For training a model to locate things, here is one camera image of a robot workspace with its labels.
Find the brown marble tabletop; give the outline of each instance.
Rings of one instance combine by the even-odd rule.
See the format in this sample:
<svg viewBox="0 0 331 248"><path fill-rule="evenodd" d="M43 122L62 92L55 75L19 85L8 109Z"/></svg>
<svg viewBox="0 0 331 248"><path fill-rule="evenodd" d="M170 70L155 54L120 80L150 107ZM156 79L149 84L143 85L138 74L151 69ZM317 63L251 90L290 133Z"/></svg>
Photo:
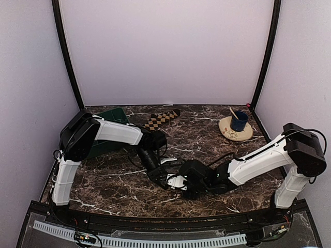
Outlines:
<svg viewBox="0 0 331 248"><path fill-rule="evenodd" d="M208 164L221 155L237 151L244 156L266 144L261 131L245 106L232 106L249 115L254 135L249 141L234 142L222 136L220 119L230 115L229 106L122 106L131 123L144 125L151 114L174 109L180 117L161 126L167 135L166 156L198 159ZM94 113L113 106L89 107ZM247 212L269 206L272 193L282 183L279 169L253 178L238 189L214 196L201 195L198 200L182 198L181 190L163 190L152 183L130 147L83 161L78 168L70 193L70 208L86 212L130 217L180 218ZM136 164L128 160L128 154ZM47 186L42 202L47 202Z"/></svg>

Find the blue cup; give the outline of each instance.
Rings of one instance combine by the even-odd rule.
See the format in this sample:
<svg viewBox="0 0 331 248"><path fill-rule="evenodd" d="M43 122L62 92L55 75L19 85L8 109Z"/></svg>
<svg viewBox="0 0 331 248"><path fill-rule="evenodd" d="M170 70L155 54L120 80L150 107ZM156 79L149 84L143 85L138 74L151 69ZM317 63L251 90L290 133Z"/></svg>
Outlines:
<svg viewBox="0 0 331 248"><path fill-rule="evenodd" d="M242 132L246 126L248 121L248 115L243 111L235 111L234 112L238 119L232 115L230 127L233 131Z"/></svg>

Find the beige plate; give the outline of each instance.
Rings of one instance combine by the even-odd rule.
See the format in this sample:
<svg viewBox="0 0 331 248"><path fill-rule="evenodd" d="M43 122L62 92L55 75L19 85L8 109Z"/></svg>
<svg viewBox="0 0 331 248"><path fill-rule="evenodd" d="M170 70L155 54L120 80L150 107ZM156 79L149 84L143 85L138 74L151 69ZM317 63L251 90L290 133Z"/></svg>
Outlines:
<svg viewBox="0 0 331 248"><path fill-rule="evenodd" d="M253 129L249 123L246 123L246 126L242 132L233 131L230 128L232 116L223 118L219 122L219 130L225 138L228 138L232 141L246 141L253 137Z"/></svg>

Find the green container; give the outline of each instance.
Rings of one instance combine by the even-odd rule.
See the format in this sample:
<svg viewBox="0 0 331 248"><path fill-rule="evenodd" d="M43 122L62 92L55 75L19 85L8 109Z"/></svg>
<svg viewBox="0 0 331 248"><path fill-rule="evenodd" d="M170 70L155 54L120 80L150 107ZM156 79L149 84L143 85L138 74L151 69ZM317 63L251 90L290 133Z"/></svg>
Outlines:
<svg viewBox="0 0 331 248"><path fill-rule="evenodd" d="M118 122L122 124L130 123L124 110L121 107L117 107L113 110L102 112L97 114L105 120ZM125 143L114 142L114 141L94 141L91 151L88 154L88 159L97 157L110 151L116 151L127 146Z"/></svg>

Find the white vent strip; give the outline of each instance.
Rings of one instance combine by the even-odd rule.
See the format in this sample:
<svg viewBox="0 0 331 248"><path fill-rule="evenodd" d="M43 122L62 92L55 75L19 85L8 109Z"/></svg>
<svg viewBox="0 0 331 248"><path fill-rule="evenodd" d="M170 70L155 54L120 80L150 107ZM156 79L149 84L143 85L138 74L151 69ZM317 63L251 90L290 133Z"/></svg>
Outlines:
<svg viewBox="0 0 331 248"><path fill-rule="evenodd" d="M58 227L49 223L35 221L34 229L50 234L52 236L74 241L74 230L67 229L66 227ZM218 248L230 247L239 244L246 244L246 235L234 235L229 237L212 238L212 239L199 239L199 240L178 240L178 241L156 241L156 240L133 240L133 239L119 239L98 235L102 240L104 248ZM99 241L94 247L100 247Z"/></svg>

